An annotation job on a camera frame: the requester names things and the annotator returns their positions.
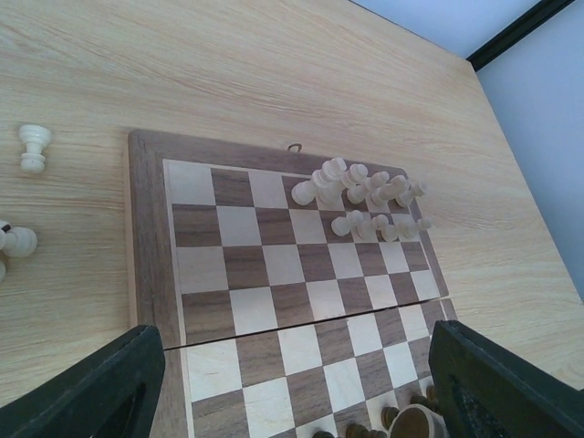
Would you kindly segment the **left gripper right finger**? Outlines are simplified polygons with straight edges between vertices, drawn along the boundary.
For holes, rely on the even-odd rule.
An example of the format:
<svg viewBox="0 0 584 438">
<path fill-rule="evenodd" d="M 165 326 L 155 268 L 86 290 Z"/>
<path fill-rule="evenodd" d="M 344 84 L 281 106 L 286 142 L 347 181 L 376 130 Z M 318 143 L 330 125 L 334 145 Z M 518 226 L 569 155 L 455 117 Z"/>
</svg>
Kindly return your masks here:
<svg viewBox="0 0 584 438">
<path fill-rule="evenodd" d="M 429 365 L 452 437 L 581 437 L 583 392 L 456 320 L 433 328 Z"/>
</svg>

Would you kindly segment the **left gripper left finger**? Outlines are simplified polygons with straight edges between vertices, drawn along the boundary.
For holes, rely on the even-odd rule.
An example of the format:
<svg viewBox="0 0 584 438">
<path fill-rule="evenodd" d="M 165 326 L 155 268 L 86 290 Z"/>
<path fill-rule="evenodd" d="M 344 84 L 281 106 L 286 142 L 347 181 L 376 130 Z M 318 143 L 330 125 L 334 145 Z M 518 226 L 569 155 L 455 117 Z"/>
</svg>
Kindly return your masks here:
<svg viewBox="0 0 584 438">
<path fill-rule="evenodd" d="M 148 437 L 162 389 L 159 330 L 139 325 L 1 408 L 3 437 Z"/>
</svg>

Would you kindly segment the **light knight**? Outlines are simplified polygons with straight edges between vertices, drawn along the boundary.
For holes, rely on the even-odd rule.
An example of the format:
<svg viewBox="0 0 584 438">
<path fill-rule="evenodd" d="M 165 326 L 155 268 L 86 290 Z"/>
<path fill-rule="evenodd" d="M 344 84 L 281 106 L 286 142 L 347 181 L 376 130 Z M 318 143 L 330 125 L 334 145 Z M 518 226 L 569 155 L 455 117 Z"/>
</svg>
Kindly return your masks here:
<svg viewBox="0 0 584 438">
<path fill-rule="evenodd" d="M 407 208 L 417 198 L 426 195 L 428 187 L 425 182 L 411 182 L 410 187 L 403 193 L 399 194 L 395 201 L 402 207 Z"/>
</svg>

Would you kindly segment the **light wooden chess piece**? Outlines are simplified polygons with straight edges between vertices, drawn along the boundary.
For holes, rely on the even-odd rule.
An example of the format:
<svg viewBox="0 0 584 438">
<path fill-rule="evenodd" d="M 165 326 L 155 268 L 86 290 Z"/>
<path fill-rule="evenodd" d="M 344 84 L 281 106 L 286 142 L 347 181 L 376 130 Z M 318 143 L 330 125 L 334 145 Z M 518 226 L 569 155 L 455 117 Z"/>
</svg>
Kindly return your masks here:
<svg viewBox="0 0 584 438">
<path fill-rule="evenodd" d="M 347 190 L 347 198 L 352 204 L 363 202 L 368 193 L 375 191 L 388 182 L 390 175 L 383 172 L 376 172 L 371 177 L 367 177 L 362 183 Z"/>
</svg>

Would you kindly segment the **light king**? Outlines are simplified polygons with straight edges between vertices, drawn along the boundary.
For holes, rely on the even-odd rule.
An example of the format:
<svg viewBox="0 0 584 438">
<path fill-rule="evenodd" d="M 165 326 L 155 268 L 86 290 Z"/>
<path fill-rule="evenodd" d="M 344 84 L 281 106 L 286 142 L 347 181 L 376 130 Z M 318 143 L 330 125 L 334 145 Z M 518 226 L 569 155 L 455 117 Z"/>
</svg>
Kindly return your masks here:
<svg viewBox="0 0 584 438">
<path fill-rule="evenodd" d="M 335 195 L 332 194 L 332 189 L 346 170 L 345 161 L 340 157 L 336 157 L 325 161 L 319 170 L 313 172 L 312 181 L 318 188 L 317 195 L 322 203 L 332 204 L 335 202 Z"/>
</svg>

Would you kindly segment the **light rook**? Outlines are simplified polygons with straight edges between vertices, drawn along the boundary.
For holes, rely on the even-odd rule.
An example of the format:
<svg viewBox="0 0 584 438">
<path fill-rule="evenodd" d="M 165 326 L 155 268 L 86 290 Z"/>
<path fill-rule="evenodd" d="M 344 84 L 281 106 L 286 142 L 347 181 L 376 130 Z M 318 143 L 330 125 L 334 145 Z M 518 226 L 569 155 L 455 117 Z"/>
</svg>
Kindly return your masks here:
<svg viewBox="0 0 584 438">
<path fill-rule="evenodd" d="M 21 154 L 21 169 L 27 173 L 41 173 L 46 162 L 43 150 L 51 142 L 51 131 L 39 125 L 25 124 L 19 128 L 18 135 L 26 148 Z"/>
</svg>

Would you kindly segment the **dark chess pieces front row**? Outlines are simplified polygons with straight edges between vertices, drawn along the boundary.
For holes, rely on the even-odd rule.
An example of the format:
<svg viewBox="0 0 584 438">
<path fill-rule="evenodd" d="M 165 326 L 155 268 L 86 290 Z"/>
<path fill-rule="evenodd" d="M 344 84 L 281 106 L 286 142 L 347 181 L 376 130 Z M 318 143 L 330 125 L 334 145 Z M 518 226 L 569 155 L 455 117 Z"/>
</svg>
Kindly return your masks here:
<svg viewBox="0 0 584 438">
<path fill-rule="evenodd" d="M 340 437 L 449 437 L 432 382 L 422 391 L 395 391 L 399 406 L 369 401 L 370 427 L 355 415 L 341 415 Z"/>
</svg>

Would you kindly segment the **wooden chess board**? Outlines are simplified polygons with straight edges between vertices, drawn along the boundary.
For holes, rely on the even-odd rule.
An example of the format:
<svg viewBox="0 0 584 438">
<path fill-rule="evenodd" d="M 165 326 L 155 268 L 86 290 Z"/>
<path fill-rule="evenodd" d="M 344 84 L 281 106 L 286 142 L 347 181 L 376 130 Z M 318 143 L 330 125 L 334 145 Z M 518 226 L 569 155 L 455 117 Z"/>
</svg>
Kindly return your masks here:
<svg viewBox="0 0 584 438">
<path fill-rule="evenodd" d="M 298 205 L 329 159 L 134 130 L 125 155 L 130 312 L 161 333 L 155 437 L 341 435 L 368 403 L 432 382 L 433 326 L 455 316 L 426 231 L 337 236 L 350 211 L 391 224 L 416 204 Z"/>
</svg>

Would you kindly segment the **light pawn on board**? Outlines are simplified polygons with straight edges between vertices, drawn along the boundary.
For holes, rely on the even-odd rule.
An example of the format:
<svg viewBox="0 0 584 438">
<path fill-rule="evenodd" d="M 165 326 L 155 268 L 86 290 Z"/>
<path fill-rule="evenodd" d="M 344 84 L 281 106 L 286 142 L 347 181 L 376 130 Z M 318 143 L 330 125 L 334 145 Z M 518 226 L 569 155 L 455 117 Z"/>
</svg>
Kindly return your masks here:
<svg viewBox="0 0 584 438">
<path fill-rule="evenodd" d="M 299 182 L 291 190 L 291 196 L 298 205 L 311 203 L 318 192 L 318 187 L 310 180 Z"/>
</svg>

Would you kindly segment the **left light piece pair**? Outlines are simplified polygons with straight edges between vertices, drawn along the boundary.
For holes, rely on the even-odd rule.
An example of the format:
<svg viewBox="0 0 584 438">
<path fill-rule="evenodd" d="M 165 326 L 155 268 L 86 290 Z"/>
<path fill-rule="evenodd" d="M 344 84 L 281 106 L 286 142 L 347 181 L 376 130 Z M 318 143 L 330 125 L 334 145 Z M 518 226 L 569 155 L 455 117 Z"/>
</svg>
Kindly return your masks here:
<svg viewBox="0 0 584 438">
<path fill-rule="evenodd" d="M 12 226 L 1 221 L 1 281 L 5 280 L 7 260 L 25 258 L 37 249 L 37 234 L 30 228 Z"/>
</svg>

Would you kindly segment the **light pawns second row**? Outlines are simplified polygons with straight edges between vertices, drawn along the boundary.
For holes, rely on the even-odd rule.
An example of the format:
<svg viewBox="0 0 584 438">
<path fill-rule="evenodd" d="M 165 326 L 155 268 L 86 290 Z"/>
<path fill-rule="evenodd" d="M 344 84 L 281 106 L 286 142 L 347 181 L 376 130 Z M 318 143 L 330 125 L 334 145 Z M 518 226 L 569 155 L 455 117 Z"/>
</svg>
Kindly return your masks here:
<svg viewBox="0 0 584 438">
<path fill-rule="evenodd" d="M 366 218 L 360 211 L 350 211 L 338 216 L 330 225 L 337 236 L 348 235 L 354 231 L 361 239 L 367 240 L 380 234 L 386 242 L 393 242 L 398 238 L 413 239 L 432 226 L 433 222 L 428 217 L 391 224 L 389 218 L 383 214 Z"/>
</svg>

